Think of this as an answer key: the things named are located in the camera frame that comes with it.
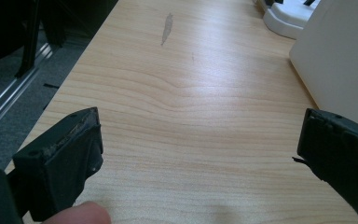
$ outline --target finger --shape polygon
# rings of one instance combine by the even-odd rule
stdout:
[[[106,210],[93,202],[82,203],[61,211],[42,224],[110,224]]]

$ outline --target wood grain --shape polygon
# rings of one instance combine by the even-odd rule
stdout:
[[[78,203],[117,224],[358,223],[291,159],[315,107],[293,44],[252,0],[120,0],[24,145],[98,106],[104,164]]]

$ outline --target light wood tabletop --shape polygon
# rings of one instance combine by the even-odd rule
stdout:
[[[24,145],[97,106],[104,164],[76,203],[116,224],[358,223],[292,160],[316,105],[295,40],[262,16],[252,0],[118,1]]]

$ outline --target gray carpet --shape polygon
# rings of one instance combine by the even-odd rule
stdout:
[[[19,149],[57,91],[45,84],[60,86],[87,44],[87,39],[68,36],[62,48],[38,65],[33,82],[0,120],[0,169],[7,167],[12,155]],[[0,94],[14,80],[21,63],[21,54],[22,50],[19,49],[0,60]]]

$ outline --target floor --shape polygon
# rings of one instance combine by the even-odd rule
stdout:
[[[51,53],[49,57],[39,55],[25,87],[1,108],[0,169],[7,167],[89,42],[87,38],[69,34],[59,48],[47,45],[43,30],[40,32],[38,49],[51,47]],[[0,98],[10,85],[20,81],[14,76],[20,67],[21,55],[22,48],[0,60]]]

